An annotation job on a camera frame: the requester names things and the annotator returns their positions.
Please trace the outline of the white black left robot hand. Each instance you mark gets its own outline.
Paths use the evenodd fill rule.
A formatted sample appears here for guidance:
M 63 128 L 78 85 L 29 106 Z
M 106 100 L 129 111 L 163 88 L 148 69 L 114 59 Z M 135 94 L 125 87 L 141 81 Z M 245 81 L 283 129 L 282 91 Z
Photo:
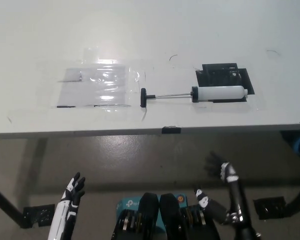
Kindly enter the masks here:
M 48 240 L 71 240 L 74 232 L 81 198 L 85 194 L 85 177 L 77 172 L 65 188 L 56 206 Z

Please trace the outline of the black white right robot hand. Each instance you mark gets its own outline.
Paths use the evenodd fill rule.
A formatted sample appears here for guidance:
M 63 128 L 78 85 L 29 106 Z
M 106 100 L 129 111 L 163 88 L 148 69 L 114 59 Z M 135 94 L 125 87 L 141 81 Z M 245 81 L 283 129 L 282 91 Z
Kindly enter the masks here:
M 228 186 L 230 209 L 226 209 L 209 197 L 200 186 L 194 187 L 194 193 L 203 213 L 220 225 L 230 225 L 235 231 L 236 240 L 260 240 L 251 220 L 250 209 L 240 177 L 230 161 L 214 151 L 206 157 L 204 169 L 208 175 L 220 179 Z

